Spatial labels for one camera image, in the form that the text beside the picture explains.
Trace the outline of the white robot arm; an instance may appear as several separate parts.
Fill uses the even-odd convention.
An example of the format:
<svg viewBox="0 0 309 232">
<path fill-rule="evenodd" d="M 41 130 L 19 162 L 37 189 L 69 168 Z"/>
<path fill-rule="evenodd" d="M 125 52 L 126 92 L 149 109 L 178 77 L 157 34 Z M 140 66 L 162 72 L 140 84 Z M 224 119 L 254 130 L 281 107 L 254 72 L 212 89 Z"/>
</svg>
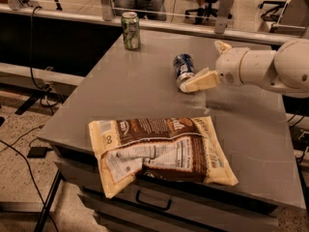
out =
<svg viewBox="0 0 309 232">
<path fill-rule="evenodd" d="M 181 85 L 184 93 L 192 93 L 226 85 L 255 85 L 273 93 L 293 98 L 309 97 L 309 40 L 296 39 L 278 50 L 253 50 L 231 47 L 215 41 L 219 53 L 215 70 L 209 68 L 189 77 Z"/>
</svg>

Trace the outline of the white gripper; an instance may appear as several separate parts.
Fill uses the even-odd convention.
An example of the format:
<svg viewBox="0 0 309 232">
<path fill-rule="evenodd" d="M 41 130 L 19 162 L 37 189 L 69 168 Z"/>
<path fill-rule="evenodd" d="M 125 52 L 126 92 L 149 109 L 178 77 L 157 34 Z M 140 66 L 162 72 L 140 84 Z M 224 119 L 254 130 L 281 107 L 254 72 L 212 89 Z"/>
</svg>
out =
<svg viewBox="0 0 309 232">
<path fill-rule="evenodd" d="M 222 41 L 214 42 L 215 49 L 220 55 L 215 63 L 216 71 L 204 68 L 180 85 L 184 93 L 193 93 L 216 87 L 220 80 L 228 85 L 240 86 L 240 66 L 248 47 L 231 47 Z"/>
</svg>

